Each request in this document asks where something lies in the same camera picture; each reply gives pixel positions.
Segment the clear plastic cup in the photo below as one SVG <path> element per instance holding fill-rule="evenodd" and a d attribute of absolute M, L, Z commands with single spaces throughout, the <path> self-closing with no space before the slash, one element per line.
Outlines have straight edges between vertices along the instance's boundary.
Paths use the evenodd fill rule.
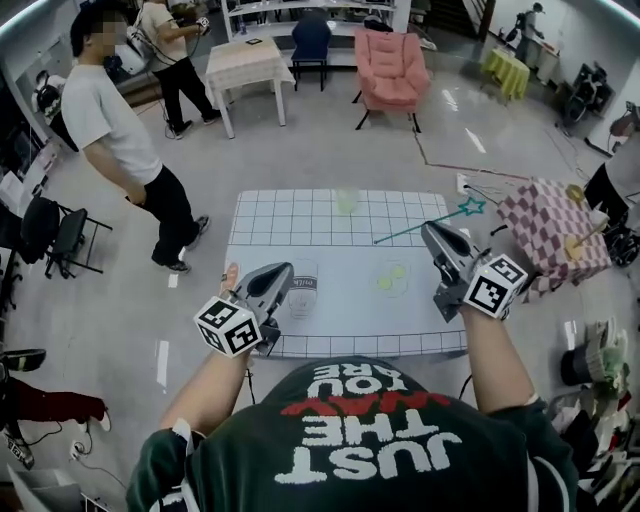
<path fill-rule="evenodd" d="M 358 207 L 359 190 L 352 187 L 335 190 L 335 203 L 338 215 L 349 216 Z"/>

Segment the black folding chair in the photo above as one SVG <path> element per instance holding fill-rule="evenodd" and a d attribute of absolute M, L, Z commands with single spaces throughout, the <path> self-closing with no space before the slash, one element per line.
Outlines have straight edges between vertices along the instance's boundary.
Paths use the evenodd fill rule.
<path fill-rule="evenodd" d="M 54 268 L 57 268 L 62 278 L 75 279 L 76 275 L 71 271 L 72 267 L 103 274 L 104 271 L 102 269 L 90 264 L 91 254 L 98 229 L 104 228 L 112 231 L 113 227 L 91 218 L 88 215 L 88 211 L 84 208 L 72 211 L 70 208 L 60 205 L 59 210 L 63 213 L 63 216 L 60 219 L 53 241 L 45 251 L 45 255 L 47 256 L 45 277 L 51 279 Z M 87 223 L 91 223 L 94 228 L 86 250 L 85 259 L 80 261 L 77 260 L 76 257 L 81 253 L 86 244 L 84 228 Z"/>

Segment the person's dark green t-shirt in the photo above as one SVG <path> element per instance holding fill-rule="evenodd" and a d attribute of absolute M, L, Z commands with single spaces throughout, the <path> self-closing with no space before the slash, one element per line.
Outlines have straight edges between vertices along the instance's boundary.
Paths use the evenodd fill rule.
<path fill-rule="evenodd" d="M 483 414 L 361 356 L 312 362 L 204 435 L 152 434 L 129 512 L 574 512 L 540 400 Z"/>

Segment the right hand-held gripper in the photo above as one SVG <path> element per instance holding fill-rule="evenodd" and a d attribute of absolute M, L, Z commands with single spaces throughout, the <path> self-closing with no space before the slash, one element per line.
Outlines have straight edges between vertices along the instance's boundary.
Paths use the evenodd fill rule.
<path fill-rule="evenodd" d="M 440 272 L 434 302 L 445 320 L 463 305 L 503 318 L 527 280 L 527 273 L 505 254 L 493 257 L 462 231 L 441 222 L 427 222 L 421 237 Z"/>

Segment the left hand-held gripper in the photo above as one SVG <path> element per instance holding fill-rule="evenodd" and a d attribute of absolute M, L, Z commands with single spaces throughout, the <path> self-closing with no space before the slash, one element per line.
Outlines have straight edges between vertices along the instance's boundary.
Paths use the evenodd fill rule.
<path fill-rule="evenodd" d="M 235 289 L 213 296 L 193 317 L 205 344 L 228 358 L 252 350 L 268 356 L 280 338 L 274 313 L 293 278 L 291 263 L 271 263 L 246 274 Z"/>

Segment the pink checked tablecloth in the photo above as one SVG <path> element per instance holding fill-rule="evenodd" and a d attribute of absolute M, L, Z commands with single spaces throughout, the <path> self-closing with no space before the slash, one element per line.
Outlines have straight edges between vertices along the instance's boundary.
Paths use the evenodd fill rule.
<path fill-rule="evenodd" d="M 577 286 L 613 266 L 600 233 L 582 245 L 581 260 L 566 257 L 565 237 L 581 238 L 595 227 L 592 209 L 586 200 L 571 198 L 569 187 L 562 182 L 533 179 L 499 203 L 503 225 L 533 266 L 530 284 L 522 294 L 524 303 L 534 302 L 567 283 Z"/>

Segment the wrapped flower bouquet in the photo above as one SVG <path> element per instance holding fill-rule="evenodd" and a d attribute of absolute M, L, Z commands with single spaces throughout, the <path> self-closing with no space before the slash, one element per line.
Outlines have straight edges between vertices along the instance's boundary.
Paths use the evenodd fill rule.
<path fill-rule="evenodd" d="M 628 336 L 613 316 L 586 327 L 584 341 L 567 350 L 560 378 L 567 386 L 593 384 L 602 393 L 621 397 L 628 391 Z"/>

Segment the yellow-green tablecloth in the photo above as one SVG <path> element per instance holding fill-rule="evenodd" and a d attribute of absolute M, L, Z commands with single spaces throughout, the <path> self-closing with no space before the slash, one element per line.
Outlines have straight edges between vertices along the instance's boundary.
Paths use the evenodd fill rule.
<path fill-rule="evenodd" d="M 481 73 L 499 86 L 507 102 L 525 97 L 530 69 L 510 53 L 500 48 L 492 49 L 482 63 Z"/>

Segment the white grid tablecloth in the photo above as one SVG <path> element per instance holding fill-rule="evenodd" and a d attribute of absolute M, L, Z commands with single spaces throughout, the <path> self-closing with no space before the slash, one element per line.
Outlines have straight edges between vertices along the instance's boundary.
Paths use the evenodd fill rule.
<path fill-rule="evenodd" d="M 464 326 L 436 308 L 440 275 L 419 230 L 373 244 L 448 213 L 431 192 L 359 190 L 357 209 L 342 216 L 335 190 L 243 191 L 223 281 L 238 283 L 271 263 L 293 265 L 293 284 L 274 315 L 281 330 L 274 357 L 462 352 Z"/>

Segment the white square table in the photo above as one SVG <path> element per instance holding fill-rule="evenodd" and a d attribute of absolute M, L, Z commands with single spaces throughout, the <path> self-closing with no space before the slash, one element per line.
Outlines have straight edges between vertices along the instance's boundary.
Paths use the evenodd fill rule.
<path fill-rule="evenodd" d="M 285 114 L 285 107 L 284 107 L 284 98 L 283 98 L 283 92 L 282 92 L 282 81 L 281 80 L 276 80 L 273 79 L 271 81 L 271 86 L 275 95 L 275 101 L 276 101 L 276 107 L 277 107 L 277 113 L 278 113 L 278 121 L 279 121 L 279 125 L 281 127 L 284 127 L 287 124 L 286 121 L 286 114 Z M 218 110 L 221 113 L 221 117 L 222 117 L 222 121 L 223 121 L 223 125 L 225 128 L 225 132 L 227 134 L 227 137 L 229 139 L 234 139 L 235 138 L 235 132 L 233 129 L 233 125 L 229 116 L 229 112 L 227 110 L 227 104 L 225 102 L 224 99 L 224 95 L 223 89 L 218 89 L 218 88 L 213 88 L 211 90 L 212 94 L 213 94 L 213 98 L 214 101 L 218 107 Z"/>
<path fill-rule="evenodd" d="M 237 41 L 211 49 L 205 71 L 214 90 L 228 90 L 265 81 L 294 83 L 295 78 L 274 40 L 254 45 Z"/>

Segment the wooden stick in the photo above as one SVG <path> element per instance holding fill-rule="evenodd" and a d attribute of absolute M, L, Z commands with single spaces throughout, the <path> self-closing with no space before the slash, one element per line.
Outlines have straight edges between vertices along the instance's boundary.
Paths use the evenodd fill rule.
<path fill-rule="evenodd" d="M 608 224 L 607 220 L 604 220 L 603 222 L 597 224 L 586 235 L 584 235 L 581 238 L 577 239 L 575 244 L 574 244 L 574 246 L 575 247 L 582 246 L 589 238 L 591 238 L 592 236 L 596 235 L 597 233 L 600 233 L 607 226 L 607 224 Z"/>

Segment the indoor staircase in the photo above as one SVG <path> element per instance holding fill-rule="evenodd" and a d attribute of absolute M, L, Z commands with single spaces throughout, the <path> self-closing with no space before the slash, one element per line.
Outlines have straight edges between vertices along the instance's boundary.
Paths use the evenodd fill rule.
<path fill-rule="evenodd" d="M 477 39 L 485 42 L 497 0 L 462 0 L 469 19 L 477 35 Z"/>

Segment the person's right forearm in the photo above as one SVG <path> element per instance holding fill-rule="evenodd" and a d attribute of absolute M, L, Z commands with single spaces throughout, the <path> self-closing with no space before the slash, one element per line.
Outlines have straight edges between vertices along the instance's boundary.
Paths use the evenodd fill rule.
<path fill-rule="evenodd" d="M 478 409 L 490 414 L 535 401 L 531 378 L 503 322 L 468 305 L 460 314 Z"/>

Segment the black backpack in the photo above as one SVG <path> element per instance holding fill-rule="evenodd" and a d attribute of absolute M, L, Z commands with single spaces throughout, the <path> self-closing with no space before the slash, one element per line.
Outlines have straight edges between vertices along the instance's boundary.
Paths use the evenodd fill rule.
<path fill-rule="evenodd" d="M 626 225 L 623 216 L 616 224 L 604 231 L 604 241 L 609 257 L 619 268 L 626 268 L 640 255 L 640 236 Z"/>

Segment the dark blue chair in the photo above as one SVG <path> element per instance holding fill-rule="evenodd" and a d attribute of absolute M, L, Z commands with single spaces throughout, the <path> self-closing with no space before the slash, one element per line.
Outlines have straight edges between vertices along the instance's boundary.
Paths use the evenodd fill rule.
<path fill-rule="evenodd" d="M 301 79 L 303 64 L 316 64 L 319 68 L 320 91 L 324 90 L 327 78 L 329 43 L 332 31 L 324 15 L 316 11 L 306 11 L 297 22 L 292 34 L 295 45 L 291 57 L 294 89 Z"/>

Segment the black office chair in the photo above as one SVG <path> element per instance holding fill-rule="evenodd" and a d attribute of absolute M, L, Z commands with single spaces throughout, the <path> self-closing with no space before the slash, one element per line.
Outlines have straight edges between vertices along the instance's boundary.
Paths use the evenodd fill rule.
<path fill-rule="evenodd" d="M 21 242 L 17 246 L 26 264 L 43 259 L 54 242 L 60 223 L 58 203 L 44 197 L 35 197 L 29 204 L 20 226 Z"/>

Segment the white shelving unit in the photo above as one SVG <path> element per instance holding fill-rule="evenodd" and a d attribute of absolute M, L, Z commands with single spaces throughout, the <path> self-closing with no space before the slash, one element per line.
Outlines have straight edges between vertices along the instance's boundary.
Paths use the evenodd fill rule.
<path fill-rule="evenodd" d="M 289 37 L 306 11 L 318 12 L 334 36 L 352 37 L 368 15 L 406 32 L 411 0 L 220 0 L 230 41 Z"/>

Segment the person's left forearm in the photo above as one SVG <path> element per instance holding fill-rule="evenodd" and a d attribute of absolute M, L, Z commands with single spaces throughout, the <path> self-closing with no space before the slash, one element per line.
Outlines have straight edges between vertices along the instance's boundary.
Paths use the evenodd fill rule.
<path fill-rule="evenodd" d="M 209 436 L 232 414 L 248 362 L 248 352 L 235 358 L 212 352 L 176 395 L 160 428 L 171 428 L 182 419 L 192 430 Z"/>

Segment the teal star wand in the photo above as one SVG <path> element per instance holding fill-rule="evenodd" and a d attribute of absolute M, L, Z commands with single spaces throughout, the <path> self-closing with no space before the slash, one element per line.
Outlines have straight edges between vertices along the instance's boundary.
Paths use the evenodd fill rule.
<path fill-rule="evenodd" d="M 472 216 L 472 215 L 476 215 L 476 214 L 483 214 L 485 205 L 486 205 L 486 201 L 485 200 L 478 200 L 478 199 L 475 199 L 475 198 L 469 196 L 468 199 L 464 203 L 458 205 L 458 207 L 457 207 L 457 209 L 455 211 L 453 211 L 453 212 L 451 212 L 449 214 L 440 216 L 438 218 L 435 218 L 435 219 L 433 219 L 433 222 L 441 222 L 441 221 L 449 220 L 449 219 L 451 219 L 453 217 L 456 217 L 456 216 L 468 217 L 468 216 Z M 374 240 L 373 244 L 374 245 L 379 245 L 379 244 L 382 244 L 383 242 L 386 242 L 386 241 L 391 240 L 393 238 L 396 238 L 396 237 L 399 237 L 399 236 L 402 236 L 402 235 L 405 235 L 405 234 L 409 234 L 411 232 L 414 232 L 416 230 L 421 229 L 426 224 L 427 224 L 427 222 L 424 221 L 421 224 L 409 227 L 409 228 L 407 228 L 405 230 L 402 230 L 400 232 L 389 234 L 389 235 L 387 235 L 387 236 L 385 236 L 383 238 Z"/>

